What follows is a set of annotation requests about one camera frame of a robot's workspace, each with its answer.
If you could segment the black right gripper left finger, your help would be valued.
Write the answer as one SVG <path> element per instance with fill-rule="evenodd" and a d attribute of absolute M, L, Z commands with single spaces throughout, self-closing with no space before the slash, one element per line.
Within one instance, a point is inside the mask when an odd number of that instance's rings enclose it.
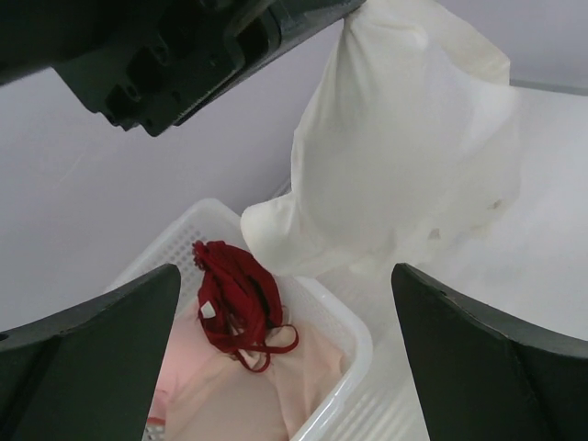
<path fill-rule="evenodd" d="M 1 333 L 4 440 L 140 440 L 181 286 L 166 264 Z"/>

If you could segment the white bra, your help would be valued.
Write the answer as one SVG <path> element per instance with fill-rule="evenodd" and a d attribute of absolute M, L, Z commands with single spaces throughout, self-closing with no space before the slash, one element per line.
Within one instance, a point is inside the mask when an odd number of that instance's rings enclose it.
<path fill-rule="evenodd" d="M 243 212 L 278 276 L 431 261 L 520 187 L 508 57 L 436 1 L 368 1 L 345 19 L 293 136 L 291 189 Z"/>

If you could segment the pink garment in basket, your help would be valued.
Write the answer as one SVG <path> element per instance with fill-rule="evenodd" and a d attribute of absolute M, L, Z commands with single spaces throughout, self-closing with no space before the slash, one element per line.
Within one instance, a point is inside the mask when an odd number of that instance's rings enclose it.
<path fill-rule="evenodd" d="M 343 376 L 344 353 L 299 322 L 298 346 L 253 373 L 206 338 L 198 319 L 172 327 L 148 420 L 168 440 L 288 440 Z"/>

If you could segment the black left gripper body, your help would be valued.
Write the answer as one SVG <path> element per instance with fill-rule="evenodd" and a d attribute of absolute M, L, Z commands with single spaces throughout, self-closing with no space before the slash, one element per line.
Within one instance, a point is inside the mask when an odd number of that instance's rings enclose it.
<path fill-rule="evenodd" d="M 87 110 L 157 136 L 358 7 L 357 0 L 4 1 L 1 81 L 50 68 Z"/>

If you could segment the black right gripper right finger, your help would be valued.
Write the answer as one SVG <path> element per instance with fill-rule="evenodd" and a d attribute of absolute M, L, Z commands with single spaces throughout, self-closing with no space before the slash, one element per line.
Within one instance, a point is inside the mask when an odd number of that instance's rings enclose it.
<path fill-rule="evenodd" d="M 391 289 L 432 440 L 584 440 L 587 344 L 407 264 Z"/>

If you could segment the red bra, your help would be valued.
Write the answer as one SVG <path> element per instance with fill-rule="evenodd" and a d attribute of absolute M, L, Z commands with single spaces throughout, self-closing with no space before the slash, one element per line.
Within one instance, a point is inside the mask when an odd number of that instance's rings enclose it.
<path fill-rule="evenodd" d="M 216 349 L 262 373 L 272 356 L 298 346 L 299 332 L 285 322 L 277 282 L 249 252 L 224 241 L 196 241 L 192 251 L 203 272 L 198 319 Z"/>

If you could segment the white plastic laundry basket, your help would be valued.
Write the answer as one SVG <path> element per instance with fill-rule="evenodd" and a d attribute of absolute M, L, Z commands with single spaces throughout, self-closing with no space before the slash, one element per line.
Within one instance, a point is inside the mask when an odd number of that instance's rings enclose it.
<path fill-rule="evenodd" d="M 144 436 L 148 440 L 425 440 L 427 431 L 390 286 L 334 273 L 323 282 L 277 280 L 284 355 L 235 360 L 214 348 L 200 320 L 203 272 L 195 242 L 244 248 L 237 214 L 196 203 L 118 277 L 123 285 L 173 264 L 181 289 Z"/>

